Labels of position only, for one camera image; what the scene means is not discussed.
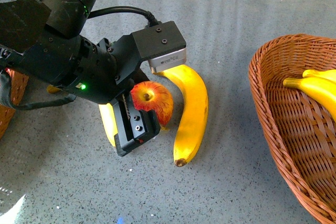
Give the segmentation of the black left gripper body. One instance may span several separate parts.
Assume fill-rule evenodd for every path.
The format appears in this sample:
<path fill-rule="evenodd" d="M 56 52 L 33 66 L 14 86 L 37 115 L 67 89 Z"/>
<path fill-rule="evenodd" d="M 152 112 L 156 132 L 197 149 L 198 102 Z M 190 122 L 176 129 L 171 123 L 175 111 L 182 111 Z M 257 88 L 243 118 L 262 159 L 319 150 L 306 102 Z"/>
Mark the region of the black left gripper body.
<path fill-rule="evenodd" d="M 145 54 L 135 34 L 122 36 L 109 44 L 102 39 L 97 45 L 82 39 L 75 65 L 56 86 L 78 97 L 113 109 L 107 118 L 119 156 L 157 136 L 160 124 L 153 109 L 138 109 L 131 95 L 133 87 L 143 81 L 137 75 Z"/>

